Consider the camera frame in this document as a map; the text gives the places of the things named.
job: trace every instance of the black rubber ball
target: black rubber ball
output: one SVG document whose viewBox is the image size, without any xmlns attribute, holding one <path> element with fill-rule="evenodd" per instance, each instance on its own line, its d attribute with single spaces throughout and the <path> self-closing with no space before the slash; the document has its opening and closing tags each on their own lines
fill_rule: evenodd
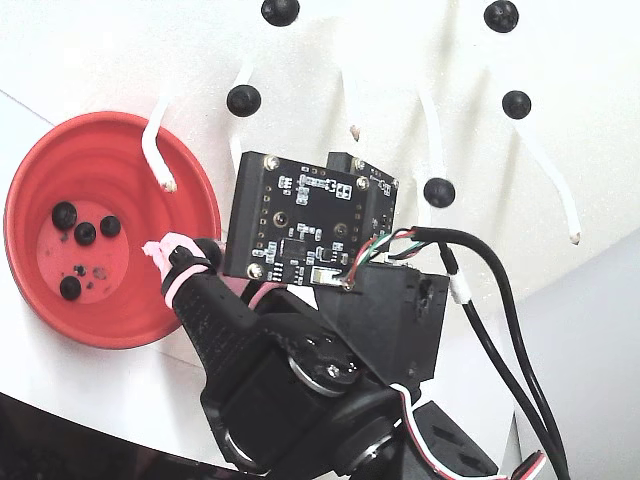
<svg viewBox="0 0 640 480">
<path fill-rule="evenodd" d="M 78 242 L 78 245 L 86 247 L 91 245 L 96 239 L 96 227 L 89 222 L 79 223 L 76 229 L 73 231 L 73 237 Z"/>
<path fill-rule="evenodd" d="M 227 108 L 236 117 L 249 117 L 262 105 L 260 92 L 251 85 L 233 87 L 227 95 Z"/>
<path fill-rule="evenodd" d="M 513 90 L 502 98 L 502 109 L 509 118 L 522 120 L 531 112 L 531 99 L 526 93 Z"/>
<path fill-rule="evenodd" d="M 424 198 L 432 207 L 447 208 L 456 199 L 456 189 L 449 180 L 432 178 L 424 186 Z"/>
<path fill-rule="evenodd" d="M 76 277 L 64 277 L 60 282 L 60 295 L 66 300 L 75 300 L 82 293 L 82 285 Z"/>
<path fill-rule="evenodd" d="M 264 0 L 262 3 L 262 16 L 274 27 L 291 25 L 299 13 L 298 0 Z"/>
<path fill-rule="evenodd" d="M 53 207 L 51 220 L 53 220 L 53 225 L 58 230 L 62 230 L 64 232 L 76 224 L 76 221 L 78 220 L 78 211 L 72 203 L 60 202 Z"/>
<path fill-rule="evenodd" d="M 484 11 L 484 22 L 498 33 L 509 33 L 516 28 L 519 19 L 520 14 L 516 6 L 505 0 L 493 2 Z"/>
<path fill-rule="evenodd" d="M 121 228 L 122 225 L 120 225 L 120 220 L 113 215 L 108 215 L 100 221 L 100 232 L 105 237 L 115 237 L 120 233 Z"/>
</svg>

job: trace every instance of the red plastic bowl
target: red plastic bowl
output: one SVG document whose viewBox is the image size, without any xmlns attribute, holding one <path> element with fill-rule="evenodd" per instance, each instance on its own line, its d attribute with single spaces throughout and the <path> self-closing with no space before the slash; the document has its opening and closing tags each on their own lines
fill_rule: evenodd
<svg viewBox="0 0 640 480">
<path fill-rule="evenodd" d="M 158 148 L 178 191 L 164 192 L 142 153 L 144 118 L 90 113 L 51 130 L 27 154 L 13 179 L 4 216 L 5 247 L 25 300 L 49 325 L 79 342 L 129 348 L 158 340 L 179 326 L 163 302 L 160 276 L 142 246 L 173 231 L 218 238 L 213 189 L 193 154 L 165 129 Z M 96 241 L 78 245 L 51 220 L 60 201 L 73 203 L 78 222 L 90 221 Z M 109 239 L 100 219 L 117 216 L 122 232 Z M 78 276 L 74 266 L 86 269 Z M 60 280 L 76 275 L 82 294 L 68 301 Z"/>
</svg>

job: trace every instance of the electronic component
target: electronic component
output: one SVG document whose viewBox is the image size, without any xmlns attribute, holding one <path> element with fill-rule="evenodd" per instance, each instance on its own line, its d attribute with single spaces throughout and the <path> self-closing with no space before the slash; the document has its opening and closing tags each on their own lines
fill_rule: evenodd
<svg viewBox="0 0 640 480">
<path fill-rule="evenodd" d="M 364 160 L 344 152 L 329 153 L 327 168 L 362 176 L 368 180 L 370 195 L 363 212 L 363 238 L 369 239 L 374 235 L 391 233 L 398 181 Z M 388 251 L 389 245 L 385 245 L 381 250 Z"/>
<path fill-rule="evenodd" d="M 296 285 L 341 285 L 338 277 L 346 275 L 373 233 L 370 224 L 365 228 L 366 219 L 393 216 L 392 207 L 371 211 L 379 203 L 372 200 L 379 196 L 378 185 L 364 175 L 244 153 L 224 273 Z M 387 191 L 395 199 L 391 185 Z"/>
</svg>

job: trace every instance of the cable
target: cable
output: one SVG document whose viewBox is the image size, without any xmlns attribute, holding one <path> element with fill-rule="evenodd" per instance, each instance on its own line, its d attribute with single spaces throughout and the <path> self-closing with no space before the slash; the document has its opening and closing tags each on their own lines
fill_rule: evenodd
<svg viewBox="0 0 640 480">
<path fill-rule="evenodd" d="M 372 258 L 372 255 L 377 249 L 394 240 L 410 237 L 412 234 L 413 232 L 408 228 L 399 228 L 393 233 L 369 239 L 364 245 L 362 245 L 362 247 L 360 247 L 360 250 L 356 254 L 353 261 L 353 266 L 351 267 L 349 272 L 347 272 L 347 275 L 344 278 L 344 285 L 353 287 L 358 267 L 367 263 Z"/>
<path fill-rule="evenodd" d="M 424 462 L 436 473 L 440 478 L 444 480 L 466 480 L 466 479 L 474 479 L 474 480 L 509 480 L 509 477 L 506 475 L 490 475 L 484 477 L 465 477 L 462 475 L 458 475 L 457 473 L 450 470 L 446 465 L 440 462 L 429 450 L 429 446 L 427 442 L 422 437 L 420 433 L 420 429 L 416 423 L 416 419 L 413 415 L 413 408 L 411 406 L 411 394 L 409 390 L 398 383 L 394 383 L 389 385 L 394 390 L 400 392 L 400 396 L 402 397 L 402 413 L 405 422 L 405 426 L 409 436 L 411 437 L 413 443 L 415 444 L 418 452 L 420 453 L 420 457 L 424 460 Z M 531 466 L 526 466 L 525 464 L 521 465 L 516 469 L 524 470 L 526 469 L 524 475 L 519 477 L 512 477 L 512 480 L 516 478 L 518 480 L 527 480 L 535 478 L 540 470 L 542 470 L 542 466 L 544 466 L 545 456 L 542 452 L 537 452 L 536 462 L 534 462 Z"/>
<path fill-rule="evenodd" d="M 551 408 L 549 407 L 549 404 L 544 397 L 544 393 L 542 392 L 535 373 L 533 372 L 531 362 L 529 361 L 524 345 L 524 340 L 522 338 L 522 332 L 520 330 L 520 325 L 518 322 L 518 314 L 515 307 L 515 301 L 513 299 L 513 292 L 511 291 L 509 278 L 504 269 L 504 266 L 502 265 L 502 262 L 486 243 L 466 232 L 422 227 L 413 227 L 412 230 L 415 231 L 413 239 L 416 241 L 448 242 L 462 245 L 473 250 L 487 263 L 487 265 L 489 265 L 500 289 L 500 294 L 507 317 L 507 324 L 509 326 L 509 333 L 511 335 L 511 340 L 516 352 L 518 363 L 527 381 L 527 385 L 531 390 L 531 394 L 534 397 L 538 408 L 540 409 L 542 420 L 544 421 L 546 430 L 548 430 L 548 433 L 552 439 L 552 444 L 554 447 L 556 447 L 554 451 L 556 451 L 557 449 L 558 455 L 561 460 L 561 466 L 564 467 L 562 468 L 562 470 L 566 471 L 566 476 L 560 478 L 569 478 L 566 454 L 564 451 L 562 438 L 560 436 L 560 431 L 553 417 L 553 413 L 551 412 Z M 554 469 L 557 468 L 556 464 L 558 463 L 558 460 L 556 459 L 556 461 L 554 461 L 554 458 L 552 458 L 551 454 L 549 455 L 549 457 L 554 464 Z"/>
<path fill-rule="evenodd" d="M 493 364 L 495 369 L 498 371 L 498 374 L 500 375 L 504 383 L 507 385 L 507 388 L 509 389 L 513 397 L 516 399 L 516 402 L 518 402 L 518 405 L 520 405 L 520 408 L 522 408 L 522 411 L 524 412 L 525 416 L 527 417 L 527 420 L 529 420 L 529 423 L 533 427 L 533 430 L 536 433 L 536 436 L 538 437 L 538 439 L 540 440 L 540 443 L 542 444 L 543 448 L 547 451 L 547 455 L 549 456 L 549 460 L 553 465 L 553 469 L 556 472 L 556 475 L 560 480 L 564 480 L 564 479 L 568 480 L 569 473 L 567 471 L 567 467 L 564 464 L 564 461 L 560 456 L 560 453 L 558 452 L 558 449 L 556 448 L 553 442 L 553 439 L 551 438 L 551 435 L 547 431 L 544 423 L 542 422 L 542 419 L 540 418 L 540 416 L 538 415 L 538 412 L 536 411 L 535 407 L 531 403 L 531 400 L 529 400 L 529 397 L 527 396 L 526 392 L 520 386 L 520 384 L 516 380 L 516 377 L 513 376 L 513 374 L 511 373 L 511 370 L 509 370 L 509 367 L 507 367 L 507 364 L 504 362 L 504 360 L 502 359 L 502 356 L 496 349 L 496 346 L 491 340 L 489 333 L 484 328 L 482 320 L 480 319 L 480 316 L 478 315 L 478 312 L 476 311 L 475 306 L 473 305 L 473 301 L 469 301 L 469 303 L 466 305 L 463 305 L 462 308 L 464 309 L 464 313 L 467 315 L 467 318 L 469 319 L 471 328 L 473 328 L 473 331 L 478 337 L 478 340 L 480 340 L 480 344 L 482 345 L 482 348 L 484 348 L 484 351 L 487 353 L 489 360 L 491 360 L 491 363 Z"/>
</svg>

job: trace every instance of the metal screw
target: metal screw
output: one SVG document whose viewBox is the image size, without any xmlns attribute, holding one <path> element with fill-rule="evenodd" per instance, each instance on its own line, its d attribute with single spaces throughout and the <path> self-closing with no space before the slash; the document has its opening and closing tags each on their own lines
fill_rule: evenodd
<svg viewBox="0 0 640 480">
<path fill-rule="evenodd" d="M 331 378 L 338 378 L 338 376 L 340 375 L 340 369 L 335 365 L 329 365 L 327 367 L 327 373 Z"/>
<path fill-rule="evenodd" d="M 257 280 L 259 278 L 262 278 L 263 274 L 264 274 L 264 270 L 257 263 L 252 263 L 247 267 L 247 275 L 249 275 L 249 278 L 253 278 L 254 280 Z"/>
<path fill-rule="evenodd" d="M 353 159 L 353 165 L 356 167 L 356 170 L 364 170 L 364 160 L 361 158 L 355 157 Z"/>
<path fill-rule="evenodd" d="M 360 177 L 356 180 L 356 186 L 359 190 L 368 190 L 369 189 L 369 179 L 367 177 Z"/>
<path fill-rule="evenodd" d="M 280 159 L 275 155 L 265 155 L 264 156 L 264 168 L 269 170 L 270 172 L 275 170 L 280 166 Z"/>
</svg>

